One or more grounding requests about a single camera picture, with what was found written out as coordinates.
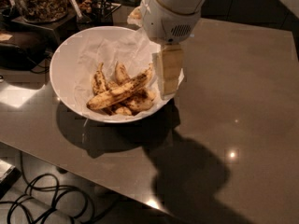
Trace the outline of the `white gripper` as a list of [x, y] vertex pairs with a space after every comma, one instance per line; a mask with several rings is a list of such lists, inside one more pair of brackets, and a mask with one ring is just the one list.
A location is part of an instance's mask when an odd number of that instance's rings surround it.
[[127, 23], [143, 26], [149, 39], [162, 45], [153, 55], [161, 98], [178, 90], [184, 52], [179, 43], [188, 38], [200, 19], [201, 0], [142, 0], [127, 17]]

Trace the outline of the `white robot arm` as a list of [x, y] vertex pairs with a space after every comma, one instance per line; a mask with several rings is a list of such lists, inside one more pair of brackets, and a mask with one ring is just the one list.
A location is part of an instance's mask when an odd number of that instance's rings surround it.
[[296, 104], [298, 45], [271, 22], [205, 16], [207, 0], [141, 0], [128, 19], [157, 46], [159, 97], [184, 104], [258, 101]]

